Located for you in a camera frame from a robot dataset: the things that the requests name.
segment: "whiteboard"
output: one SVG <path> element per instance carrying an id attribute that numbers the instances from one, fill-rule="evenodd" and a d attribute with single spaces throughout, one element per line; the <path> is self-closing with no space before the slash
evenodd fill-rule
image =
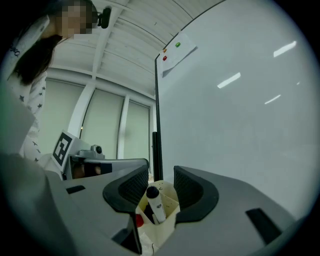
<path id="1" fill-rule="evenodd" d="M 306 215 L 320 179 L 320 70 L 304 36 L 266 0 L 226 0 L 183 32 L 197 49 L 156 77 L 164 180 L 196 168 Z"/>

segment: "red object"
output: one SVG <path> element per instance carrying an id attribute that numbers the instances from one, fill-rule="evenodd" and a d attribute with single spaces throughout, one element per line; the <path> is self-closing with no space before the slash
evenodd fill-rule
<path id="1" fill-rule="evenodd" d="M 136 226 L 140 228 L 144 224 L 144 220 L 142 219 L 140 214 L 135 215 Z"/>

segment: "black slot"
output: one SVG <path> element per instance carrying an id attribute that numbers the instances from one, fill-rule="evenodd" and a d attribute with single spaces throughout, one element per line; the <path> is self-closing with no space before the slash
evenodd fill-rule
<path id="1" fill-rule="evenodd" d="M 76 192 L 79 192 L 81 190 L 85 190 L 86 188 L 82 185 L 79 185 L 79 186 L 73 186 L 73 187 L 69 187 L 69 188 L 66 188 L 66 191 L 68 192 L 68 194 L 72 194 L 72 193 L 76 193 Z"/>
<path id="2" fill-rule="evenodd" d="M 260 208 L 247 210 L 245 213 L 266 245 L 281 235 L 281 231 Z"/>
<path id="3" fill-rule="evenodd" d="M 112 163 L 101 163 L 101 174 L 110 174 L 112 173 Z"/>

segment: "white star-print shirt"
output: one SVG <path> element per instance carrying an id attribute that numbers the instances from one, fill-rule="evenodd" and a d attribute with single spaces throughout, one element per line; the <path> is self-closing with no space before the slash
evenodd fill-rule
<path id="1" fill-rule="evenodd" d="M 39 149 L 38 136 L 40 131 L 41 113 L 45 105 L 47 72 L 42 73 L 32 82 L 32 84 L 23 85 L 21 79 L 13 71 L 18 60 L 41 37 L 49 22 L 48 16 L 40 18 L 28 29 L 20 40 L 16 39 L 12 43 L 3 60 L 1 73 L 8 81 L 7 84 L 12 89 L 16 98 L 21 104 L 28 108 L 35 117 L 34 123 L 20 150 L 20 155 L 36 162 L 42 156 Z"/>

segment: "person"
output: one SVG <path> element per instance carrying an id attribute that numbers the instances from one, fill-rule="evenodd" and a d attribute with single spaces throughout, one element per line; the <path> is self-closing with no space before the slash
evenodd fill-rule
<path id="1" fill-rule="evenodd" d="M 1 67 L 1 77 L 35 117 L 23 146 L 22 157 L 38 161 L 40 118 L 45 104 L 46 77 L 55 47 L 75 34 L 90 33 L 98 22 L 91 0 L 46 0 L 13 40 Z"/>
<path id="2" fill-rule="evenodd" d="M 99 164 L 93 164 L 91 167 L 91 172 L 85 171 L 84 164 L 76 164 L 72 168 L 73 179 L 81 179 L 81 178 L 91 177 L 96 175 L 101 175 L 101 167 L 99 166 Z"/>

